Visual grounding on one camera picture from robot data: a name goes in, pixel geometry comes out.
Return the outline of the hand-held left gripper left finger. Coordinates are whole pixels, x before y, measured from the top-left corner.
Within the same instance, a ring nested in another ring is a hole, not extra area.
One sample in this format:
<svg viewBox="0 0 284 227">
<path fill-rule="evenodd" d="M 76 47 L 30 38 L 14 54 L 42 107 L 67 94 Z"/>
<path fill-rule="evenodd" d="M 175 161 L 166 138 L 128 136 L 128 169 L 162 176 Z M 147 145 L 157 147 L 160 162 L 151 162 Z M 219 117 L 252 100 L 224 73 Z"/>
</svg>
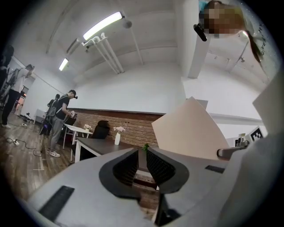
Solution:
<svg viewBox="0 0 284 227">
<path fill-rule="evenodd" d="M 141 195 L 132 188 L 138 170 L 138 149 L 105 163 L 99 171 L 99 179 L 104 188 L 122 199 L 140 199 Z"/>
</svg>

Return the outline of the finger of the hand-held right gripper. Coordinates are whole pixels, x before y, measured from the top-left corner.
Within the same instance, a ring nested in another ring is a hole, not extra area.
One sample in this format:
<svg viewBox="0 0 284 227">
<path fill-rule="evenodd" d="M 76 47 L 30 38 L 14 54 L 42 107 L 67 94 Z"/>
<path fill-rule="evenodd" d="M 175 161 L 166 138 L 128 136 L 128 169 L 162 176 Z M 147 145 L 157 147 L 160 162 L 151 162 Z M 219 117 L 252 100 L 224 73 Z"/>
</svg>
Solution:
<svg viewBox="0 0 284 227">
<path fill-rule="evenodd" d="M 227 148 L 227 149 L 218 149 L 217 150 L 217 157 L 222 159 L 230 159 L 234 152 L 238 150 L 246 149 L 248 145 L 244 146 L 237 146 L 234 148 Z"/>
</svg>

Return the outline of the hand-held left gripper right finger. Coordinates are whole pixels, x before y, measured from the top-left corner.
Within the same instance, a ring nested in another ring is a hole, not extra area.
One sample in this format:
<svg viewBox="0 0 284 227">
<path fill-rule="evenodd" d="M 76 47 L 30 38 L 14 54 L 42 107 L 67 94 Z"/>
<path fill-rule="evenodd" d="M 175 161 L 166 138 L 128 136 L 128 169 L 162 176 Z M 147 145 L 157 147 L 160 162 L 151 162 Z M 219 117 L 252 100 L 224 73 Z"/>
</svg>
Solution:
<svg viewBox="0 0 284 227">
<path fill-rule="evenodd" d="M 189 178 L 189 170 L 185 165 L 153 148 L 146 151 L 146 162 L 161 194 L 179 191 Z"/>
</svg>

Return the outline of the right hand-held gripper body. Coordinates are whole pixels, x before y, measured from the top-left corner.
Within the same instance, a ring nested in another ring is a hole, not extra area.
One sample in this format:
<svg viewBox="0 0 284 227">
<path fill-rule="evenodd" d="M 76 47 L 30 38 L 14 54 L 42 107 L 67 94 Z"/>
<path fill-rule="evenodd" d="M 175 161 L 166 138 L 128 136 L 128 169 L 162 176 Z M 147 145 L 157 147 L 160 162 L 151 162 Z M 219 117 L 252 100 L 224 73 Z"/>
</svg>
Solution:
<svg viewBox="0 0 284 227">
<path fill-rule="evenodd" d="M 238 138 L 235 140 L 235 147 L 247 147 L 263 137 L 260 126 L 257 126 L 249 133 L 239 134 Z"/>
</svg>

